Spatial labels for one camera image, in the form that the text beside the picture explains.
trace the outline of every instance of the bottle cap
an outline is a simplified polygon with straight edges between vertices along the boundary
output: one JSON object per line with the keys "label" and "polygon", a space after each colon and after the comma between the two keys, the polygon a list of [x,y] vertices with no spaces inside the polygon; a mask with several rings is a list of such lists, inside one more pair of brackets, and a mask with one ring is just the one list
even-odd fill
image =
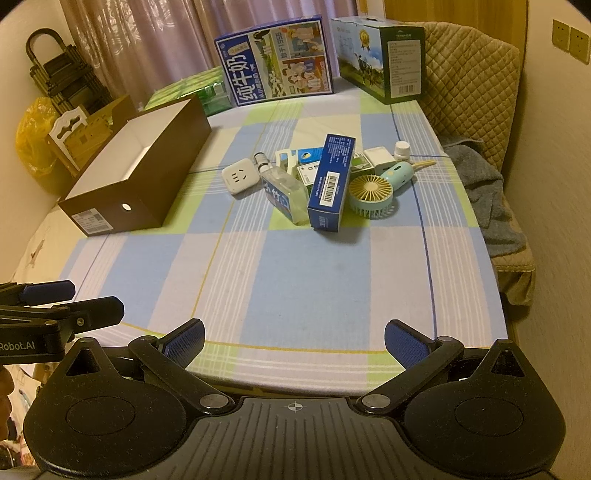
{"label": "bottle cap", "polygon": [[410,158],[410,143],[405,141],[396,142],[396,145],[394,145],[394,155],[401,158]]}
{"label": "bottle cap", "polygon": [[256,169],[259,171],[259,173],[262,173],[263,171],[269,170],[271,168],[271,166],[269,165],[269,159],[263,152],[255,153],[254,159],[256,163]]}

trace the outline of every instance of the crosshair marking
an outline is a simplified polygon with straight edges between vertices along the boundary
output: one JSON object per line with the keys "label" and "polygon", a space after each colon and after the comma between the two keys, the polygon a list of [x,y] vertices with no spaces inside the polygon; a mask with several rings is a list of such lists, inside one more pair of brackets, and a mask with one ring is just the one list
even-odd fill
{"label": "crosshair marking", "polygon": [[300,411],[302,408],[305,408],[305,406],[303,406],[301,403],[298,402],[293,402],[290,403],[287,408],[289,408],[291,411]]}

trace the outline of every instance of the plastic bag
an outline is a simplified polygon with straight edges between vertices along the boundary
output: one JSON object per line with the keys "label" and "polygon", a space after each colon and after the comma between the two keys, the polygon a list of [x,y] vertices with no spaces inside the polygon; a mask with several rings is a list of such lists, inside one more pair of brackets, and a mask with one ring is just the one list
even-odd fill
{"label": "plastic bag", "polygon": [[46,143],[58,117],[49,98],[36,99],[18,124],[15,146],[18,158],[41,187],[60,195],[67,191],[72,177]]}

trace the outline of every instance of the curtain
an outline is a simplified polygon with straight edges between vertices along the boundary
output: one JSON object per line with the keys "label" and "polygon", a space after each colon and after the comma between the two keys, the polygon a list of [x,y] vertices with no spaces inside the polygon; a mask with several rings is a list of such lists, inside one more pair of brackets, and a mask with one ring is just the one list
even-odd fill
{"label": "curtain", "polygon": [[155,90],[219,64],[213,40],[273,20],[355,15],[355,0],[60,0],[72,37],[114,97]]}

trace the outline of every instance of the brown box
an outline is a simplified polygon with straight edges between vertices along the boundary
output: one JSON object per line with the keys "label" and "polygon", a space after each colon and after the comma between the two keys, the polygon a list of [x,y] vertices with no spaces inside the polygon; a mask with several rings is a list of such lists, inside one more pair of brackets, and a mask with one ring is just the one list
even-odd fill
{"label": "brown box", "polygon": [[58,205],[89,236],[161,226],[210,132],[196,95],[134,115]]}

